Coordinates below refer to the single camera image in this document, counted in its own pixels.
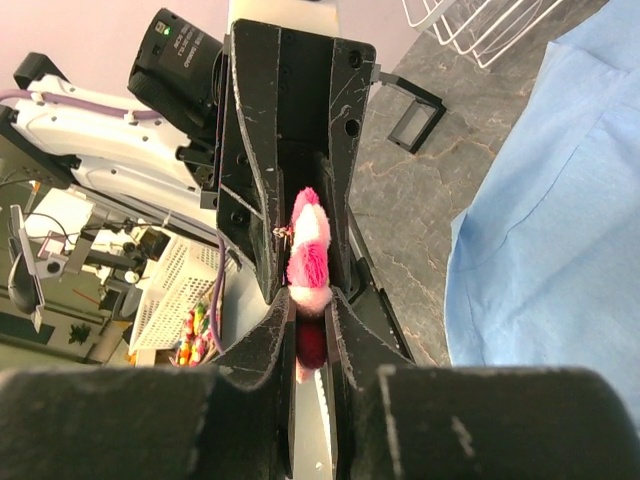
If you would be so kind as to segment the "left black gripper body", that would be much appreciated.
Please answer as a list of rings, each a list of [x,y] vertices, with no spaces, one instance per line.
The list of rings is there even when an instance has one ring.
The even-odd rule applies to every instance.
[[[283,28],[283,76],[289,86],[279,107],[278,159],[283,173],[284,200],[292,200],[305,187],[321,198],[320,167],[327,157],[328,90],[333,38]],[[219,180],[225,112],[229,47],[220,70]]]

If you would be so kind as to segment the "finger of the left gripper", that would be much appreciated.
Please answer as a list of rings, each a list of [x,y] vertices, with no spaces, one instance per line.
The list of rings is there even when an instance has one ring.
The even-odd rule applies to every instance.
[[[289,93],[283,76],[283,28],[235,21],[229,47],[217,228],[255,274],[262,297],[273,302],[283,267],[273,229],[284,218],[284,180],[278,159],[278,113]]]
[[[343,38],[332,40],[328,90],[327,157],[321,161],[321,199],[331,228],[329,248],[332,285],[351,287],[349,194],[358,154],[375,48]]]

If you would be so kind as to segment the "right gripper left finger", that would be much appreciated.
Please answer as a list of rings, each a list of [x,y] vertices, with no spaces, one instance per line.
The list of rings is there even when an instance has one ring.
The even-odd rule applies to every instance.
[[[285,479],[293,470],[287,290],[215,362],[1,375],[5,479]]]

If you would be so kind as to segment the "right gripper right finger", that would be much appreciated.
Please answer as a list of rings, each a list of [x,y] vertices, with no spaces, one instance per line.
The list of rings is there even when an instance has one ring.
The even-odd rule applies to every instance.
[[[326,395],[338,479],[635,479],[639,437],[581,368],[419,367],[335,291]]]

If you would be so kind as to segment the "pink flower smiley brooch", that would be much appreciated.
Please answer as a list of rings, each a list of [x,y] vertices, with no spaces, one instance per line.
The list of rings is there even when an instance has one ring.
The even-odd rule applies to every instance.
[[[320,197],[311,187],[294,201],[290,223],[272,230],[290,247],[286,280],[296,307],[296,381],[307,381],[327,358],[325,309],[331,303],[329,219]]]

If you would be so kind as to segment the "light blue button shirt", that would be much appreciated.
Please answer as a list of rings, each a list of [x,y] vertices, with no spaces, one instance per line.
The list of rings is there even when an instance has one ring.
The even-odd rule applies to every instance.
[[[452,225],[456,366],[581,366],[639,383],[639,5],[551,41],[529,102]]]

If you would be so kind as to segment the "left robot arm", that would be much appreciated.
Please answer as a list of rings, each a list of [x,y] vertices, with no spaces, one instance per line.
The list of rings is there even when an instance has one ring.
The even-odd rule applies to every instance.
[[[217,39],[169,9],[147,27],[120,98],[30,53],[1,96],[1,156],[29,179],[173,231],[220,234],[266,301],[284,281],[306,187],[330,221],[331,283],[351,284],[348,198],[375,48],[340,34],[335,1],[233,1]]]

